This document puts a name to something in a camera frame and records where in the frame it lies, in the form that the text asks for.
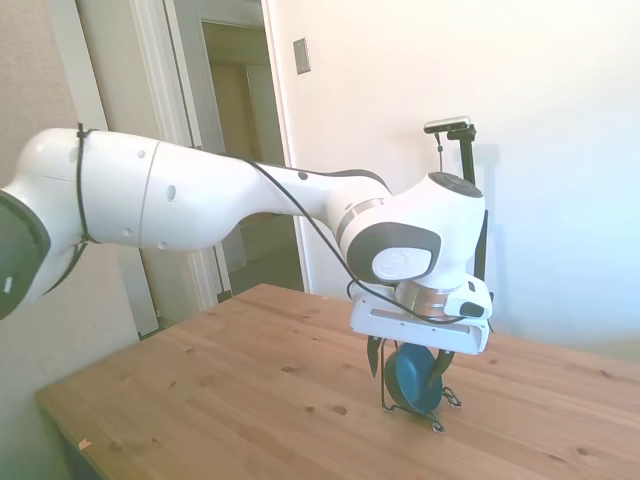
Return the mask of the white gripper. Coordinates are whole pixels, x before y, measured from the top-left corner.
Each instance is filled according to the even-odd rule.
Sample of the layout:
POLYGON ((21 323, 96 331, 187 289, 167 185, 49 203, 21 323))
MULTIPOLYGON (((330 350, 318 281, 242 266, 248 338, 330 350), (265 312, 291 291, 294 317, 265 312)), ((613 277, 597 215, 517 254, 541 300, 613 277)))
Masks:
POLYGON ((437 383, 453 361, 455 352, 477 355, 488 343, 487 320, 464 319, 453 324, 428 323, 367 293, 353 299, 351 329, 368 335, 366 353, 375 378, 382 365, 384 339, 440 349, 428 376, 428 386, 437 383))

